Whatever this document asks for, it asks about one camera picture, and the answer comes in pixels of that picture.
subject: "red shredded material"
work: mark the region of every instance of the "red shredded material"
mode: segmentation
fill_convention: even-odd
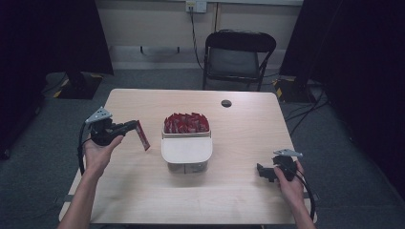
[[[164,132],[167,134],[209,132],[209,124],[203,114],[174,113],[164,119]]]

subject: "white container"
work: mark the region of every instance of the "white container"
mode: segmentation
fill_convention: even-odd
[[[172,172],[198,173],[206,169],[212,155],[211,131],[166,134],[163,128],[161,136],[161,155]]]

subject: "folding chair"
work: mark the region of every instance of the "folding chair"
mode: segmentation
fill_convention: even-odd
[[[276,48],[275,39],[263,32],[216,31],[205,41],[202,89],[206,79],[258,83],[262,86],[267,61]],[[258,53],[266,53],[259,65]]]

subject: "human arm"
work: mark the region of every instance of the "human arm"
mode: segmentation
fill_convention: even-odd
[[[75,191],[75,196],[57,228],[88,228],[96,196],[98,180],[110,162],[111,153],[121,143],[119,135],[108,146],[98,146],[92,140],[84,144],[86,171]]]
[[[296,161],[296,165],[297,169],[302,173],[298,176],[303,175],[304,169],[298,160]],[[283,171],[278,167],[274,168],[274,173],[278,178],[283,198],[291,209],[298,229],[315,228],[304,203],[304,185],[301,183],[300,179],[295,177],[292,181],[288,181]]]

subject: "electrical outlet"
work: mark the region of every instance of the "electrical outlet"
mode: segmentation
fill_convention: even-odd
[[[185,11],[197,11],[196,1],[185,1]]]
[[[196,12],[206,12],[206,2],[196,2]]]

